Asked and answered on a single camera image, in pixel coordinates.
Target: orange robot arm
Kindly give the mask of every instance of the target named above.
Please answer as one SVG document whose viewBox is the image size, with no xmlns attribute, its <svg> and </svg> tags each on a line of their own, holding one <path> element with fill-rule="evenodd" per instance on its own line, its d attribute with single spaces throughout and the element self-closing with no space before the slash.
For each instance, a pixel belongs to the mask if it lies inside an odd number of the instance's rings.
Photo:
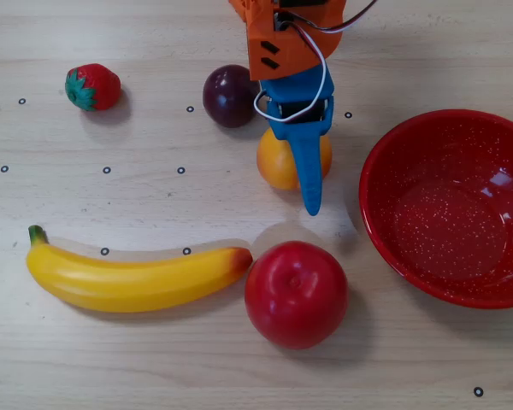
<svg viewBox="0 0 513 410">
<path fill-rule="evenodd" d="M 320 62 L 295 30 L 279 31 L 276 15 L 289 10 L 318 26 L 343 21 L 346 0 L 229 0 L 247 23 L 251 79 L 280 79 L 301 73 Z M 325 58 L 338 47 L 342 33 L 327 34 L 299 23 L 317 43 Z"/>
</svg>

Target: banana tip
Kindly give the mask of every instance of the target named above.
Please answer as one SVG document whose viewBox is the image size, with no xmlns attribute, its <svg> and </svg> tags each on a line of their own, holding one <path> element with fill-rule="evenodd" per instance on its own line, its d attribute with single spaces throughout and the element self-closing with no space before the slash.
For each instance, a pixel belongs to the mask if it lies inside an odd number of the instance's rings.
<svg viewBox="0 0 513 410">
<path fill-rule="evenodd" d="M 48 238 L 46 237 L 44 229 L 42 229 L 42 226 L 38 226 L 38 225 L 29 226 L 28 227 L 28 236 L 31 238 L 31 245 L 48 242 Z"/>
<path fill-rule="evenodd" d="M 246 271 L 253 263 L 253 255 L 246 248 L 238 248 L 237 252 L 233 256 L 233 264 L 236 270 Z"/>
</svg>

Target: orange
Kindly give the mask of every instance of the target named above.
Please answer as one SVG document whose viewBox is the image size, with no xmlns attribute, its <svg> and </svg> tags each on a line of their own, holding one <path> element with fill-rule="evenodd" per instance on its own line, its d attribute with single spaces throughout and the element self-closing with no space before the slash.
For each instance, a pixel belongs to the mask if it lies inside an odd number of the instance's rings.
<svg viewBox="0 0 513 410">
<path fill-rule="evenodd" d="M 328 136 L 321 137 L 321 174 L 325 178 L 333 162 L 333 149 Z M 287 141 L 280 141 L 269 128 L 260 143 L 256 154 L 258 171 L 266 181 L 278 190 L 298 190 L 297 166 Z"/>
</svg>

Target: banana stem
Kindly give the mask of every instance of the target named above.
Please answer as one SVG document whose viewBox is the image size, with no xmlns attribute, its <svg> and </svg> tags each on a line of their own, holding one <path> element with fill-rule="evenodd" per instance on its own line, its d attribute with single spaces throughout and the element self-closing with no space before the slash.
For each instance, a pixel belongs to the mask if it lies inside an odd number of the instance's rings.
<svg viewBox="0 0 513 410">
<path fill-rule="evenodd" d="M 48 243 L 48 238 L 45 235 L 42 226 L 32 225 L 28 228 L 28 236 L 31 238 L 31 245 L 38 245 L 40 243 Z"/>
</svg>

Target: red apple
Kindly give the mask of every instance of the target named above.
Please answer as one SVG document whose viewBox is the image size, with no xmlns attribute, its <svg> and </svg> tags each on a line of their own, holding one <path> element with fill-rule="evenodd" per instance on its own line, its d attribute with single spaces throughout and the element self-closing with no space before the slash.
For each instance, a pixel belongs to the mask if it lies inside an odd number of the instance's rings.
<svg viewBox="0 0 513 410">
<path fill-rule="evenodd" d="M 342 266 L 327 251 L 287 242 L 266 252 L 245 286 L 252 324 L 270 342 L 307 349 L 329 337 L 348 306 Z"/>
</svg>

